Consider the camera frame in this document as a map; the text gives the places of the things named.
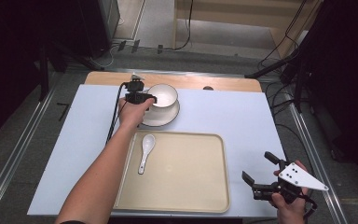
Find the camera mount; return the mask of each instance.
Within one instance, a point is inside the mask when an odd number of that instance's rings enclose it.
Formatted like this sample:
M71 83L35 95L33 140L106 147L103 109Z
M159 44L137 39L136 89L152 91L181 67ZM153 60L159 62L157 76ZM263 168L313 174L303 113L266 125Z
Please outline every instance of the camera mount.
M143 83L144 78L137 76L135 73L132 73L131 81L124 83L125 88L129 93L126 93L126 101L134 105L139 105L145 102L149 98L155 99L157 102L157 97L152 94L143 93L145 84Z

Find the white triangular marker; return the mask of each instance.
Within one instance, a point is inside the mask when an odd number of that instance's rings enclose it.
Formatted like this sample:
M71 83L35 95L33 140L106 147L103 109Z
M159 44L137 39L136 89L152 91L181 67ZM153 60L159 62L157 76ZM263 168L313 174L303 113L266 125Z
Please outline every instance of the white triangular marker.
M134 78L139 78L139 79L141 79L141 80L145 80L145 78L144 77L141 77L141 76L139 76L139 75L136 75L136 73L132 73L132 76L131 76L131 81L134 79Z
M297 187L305 187L309 189L328 190L328 187L318 179L308 174L295 163L288 165L279 173L279 178L283 179Z

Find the wrist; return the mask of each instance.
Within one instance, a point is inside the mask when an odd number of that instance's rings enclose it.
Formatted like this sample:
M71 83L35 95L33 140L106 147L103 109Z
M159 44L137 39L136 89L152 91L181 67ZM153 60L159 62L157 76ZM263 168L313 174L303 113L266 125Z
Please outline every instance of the wrist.
M298 215L290 215L290 216L284 216L284 215L278 215L278 223L279 224L304 224L304 218L302 216Z
M130 135L134 135L136 133L137 128L132 125L126 125L125 123L120 124L118 126L117 132L126 133Z

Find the forearm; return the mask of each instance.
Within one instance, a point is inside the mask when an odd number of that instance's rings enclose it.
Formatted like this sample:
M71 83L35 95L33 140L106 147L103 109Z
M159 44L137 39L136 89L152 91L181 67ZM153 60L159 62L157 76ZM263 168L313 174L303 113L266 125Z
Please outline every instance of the forearm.
M101 154L79 179L56 223L80 220L106 223L112 211L134 130L119 127Z

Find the wooden board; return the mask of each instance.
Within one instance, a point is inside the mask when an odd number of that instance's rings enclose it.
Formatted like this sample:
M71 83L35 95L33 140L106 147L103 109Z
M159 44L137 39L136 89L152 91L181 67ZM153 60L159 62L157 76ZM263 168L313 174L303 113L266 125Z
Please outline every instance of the wooden board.
M216 91L254 91L261 92L260 83L250 78L235 77L199 77L158 74L137 74L145 78L146 87L165 83L176 89L202 90L206 86ZM85 84L90 85L117 85L131 80L131 73L91 72Z

